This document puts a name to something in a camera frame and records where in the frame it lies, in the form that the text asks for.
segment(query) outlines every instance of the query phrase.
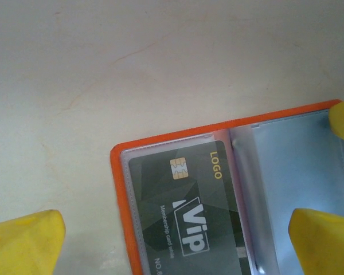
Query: card holder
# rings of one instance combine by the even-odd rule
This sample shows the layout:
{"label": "card holder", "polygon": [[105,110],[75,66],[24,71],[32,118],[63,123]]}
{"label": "card holder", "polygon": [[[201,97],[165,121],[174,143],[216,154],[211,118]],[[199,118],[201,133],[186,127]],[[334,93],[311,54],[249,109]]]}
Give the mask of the card holder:
{"label": "card holder", "polygon": [[230,130],[262,274],[303,274],[288,235],[295,208],[344,216],[344,141],[328,110]]}
{"label": "card holder", "polygon": [[[344,141],[331,132],[328,118],[329,108],[339,102],[333,100],[231,120],[122,143],[113,148],[112,172],[133,275],[302,275],[288,235],[288,224],[294,208],[308,207],[344,216]],[[216,171],[192,168],[191,175],[194,175],[192,177],[199,177],[200,182],[203,182],[195,184],[198,189],[205,190],[204,192],[207,191],[208,194],[209,186],[212,186],[215,180],[212,178],[214,173],[221,172],[225,175],[225,179],[220,183],[220,186],[224,186],[224,192],[221,188],[220,194],[226,194],[228,204],[224,206],[223,203],[216,207],[218,197],[212,196],[214,199],[211,200],[212,198],[206,195],[207,201],[202,205],[210,209],[207,211],[204,208],[204,213],[206,215],[213,213],[210,220],[212,217],[215,220],[214,217],[220,215],[225,217],[227,213],[230,215],[233,213],[236,222],[239,220],[241,231],[238,233],[241,237],[237,237],[237,232],[234,232],[234,239],[229,234],[222,233],[222,238],[219,239],[217,233],[219,230],[216,227],[214,231],[212,225],[210,235],[215,242],[212,253],[197,255],[191,251],[183,251],[183,246],[190,244],[192,248],[196,248],[194,246],[202,243],[198,240],[193,244],[188,241],[191,239],[185,239],[186,243],[180,243],[182,254],[192,254],[192,256],[184,258],[181,261],[181,269],[175,268],[173,273],[172,269],[162,269],[163,263],[160,262],[164,256],[172,257],[171,251],[166,249],[168,245],[164,247],[162,245],[160,248],[155,243],[150,245],[155,232],[155,237],[158,239],[157,232],[161,231],[154,229],[163,226],[164,217],[153,225],[156,226],[153,227],[154,231],[149,229],[145,231],[146,221],[147,223],[152,221],[153,217],[145,217],[150,206],[143,204],[144,208],[140,208],[140,199],[138,203],[140,188],[135,182],[151,182],[152,188],[149,190],[161,191],[161,186],[169,188],[168,184],[166,185],[166,178],[154,180],[151,177],[147,179],[144,177],[141,180],[143,177],[138,175],[140,164],[151,162],[151,165],[145,166],[147,169],[155,166],[161,170],[169,170],[169,173],[165,173],[165,175],[169,174],[169,181],[173,182],[174,178],[183,181],[183,178],[187,177],[187,171],[183,168],[185,162],[191,163],[189,158],[195,158],[194,162],[196,162],[194,156],[196,153],[204,167],[208,167],[209,163],[213,169],[215,169],[214,163],[211,161],[216,153],[217,157],[222,159],[222,166],[219,169],[223,171],[218,168]],[[161,166],[158,161],[161,154],[167,154],[165,166]],[[170,205],[177,203],[176,208],[174,205],[166,210],[168,225],[171,222],[179,223],[180,220],[176,215],[173,216],[174,211],[179,211],[178,206],[186,207],[187,210],[183,212],[186,214],[201,203],[201,198],[197,199],[191,194],[186,195],[186,199],[182,201],[175,201],[174,196],[174,193],[170,193],[164,197],[172,200],[169,202]],[[138,207],[142,209],[143,217],[140,217]],[[196,213],[195,218],[205,221],[201,219],[204,216],[203,212],[196,211]],[[203,223],[192,227],[189,224],[189,227],[184,228],[185,231],[189,230],[187,235],[179,239],[188,238],[190,233],[204,234],[207,227],[203,226]],[[228,226],[223,220],[221,224],[226,229],[223,232],[232,230],[232,225]],[[160,251],[163,257],[153,258],[151,261],[147,256],[151,251]],[[234,255],[236,258],[233,257],[229,265],[222,260]],[[189,270],[187,266],[192,266],[193,269]]]}
{"label": "card holder", "polygon": [[130,148],[121,161],[143,274],[251,274],[228,130]]}

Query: orange border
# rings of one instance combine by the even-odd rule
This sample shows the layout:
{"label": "orange border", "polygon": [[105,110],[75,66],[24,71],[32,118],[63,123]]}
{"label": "orange border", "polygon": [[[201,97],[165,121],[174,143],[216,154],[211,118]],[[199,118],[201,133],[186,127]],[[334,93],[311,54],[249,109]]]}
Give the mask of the orange border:
{"label": "orange border", "polygon": [[322,103],[306,105],[293,109],[266,113],[264,115],[246,117],[243,119],[230,120],[222,123],[206,125],[202,127],[187,129],[183,131],[167,133],[164,135],[148,137],[145,139],[134,140],[116,145],[111,151],[111,166],[114,175],[116,194],[118,205],[120,209],[121,222],[124,230],[124,237],[126,241],[126,248],[130,260],[131,270],[133,275],[143,275],[142,263],[140,261],[138,243],[136,241],[134,227],[132,225],[132,217],[130,207],[128,204],[127,190],[124,183],[124,176],[122,173],[122,163],[120,154],[126,149],[133,147],[145,146],[153,143],[166,142],[168,140],[185,138],[188,136],[200,135],[202,133],[213,132],[232,127],[238,127],[246,124],[259,123],[266,120],[279,119],[281,117],[299,115],[302,113],[320,111],[329,109],[332,106],[340,103],[341,100],[330,100]]}

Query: white surface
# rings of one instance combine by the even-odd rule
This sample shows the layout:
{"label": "white surface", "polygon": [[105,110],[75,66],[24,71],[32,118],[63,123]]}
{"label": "white surface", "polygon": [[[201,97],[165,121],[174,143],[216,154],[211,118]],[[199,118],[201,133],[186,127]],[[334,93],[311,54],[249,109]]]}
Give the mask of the white surface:
{"label": "white surface", "polygon": [[55,275],[130,274],[117,143],[344,99],[344,1],[0,1],[0,221],[59,209]]}

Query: vip card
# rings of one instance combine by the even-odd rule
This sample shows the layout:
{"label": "vip card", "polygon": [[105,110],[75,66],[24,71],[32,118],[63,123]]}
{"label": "vip card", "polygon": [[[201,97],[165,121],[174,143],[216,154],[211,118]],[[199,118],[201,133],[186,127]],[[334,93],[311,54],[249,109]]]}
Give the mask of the vip card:
{"label": "vip card", "polygon": [[250,274],[223,142],[128,165],[151,275]]}

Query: white table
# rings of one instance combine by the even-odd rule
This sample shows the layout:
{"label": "white table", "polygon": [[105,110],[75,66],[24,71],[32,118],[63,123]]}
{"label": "white table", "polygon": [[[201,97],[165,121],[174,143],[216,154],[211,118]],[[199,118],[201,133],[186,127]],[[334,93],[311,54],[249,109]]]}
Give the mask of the white table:
{"label": "white table", "polygon": [[344,99],[344,1],[0,1],[0,222],[59,209],[55,274],[130,274],[120,142]]}

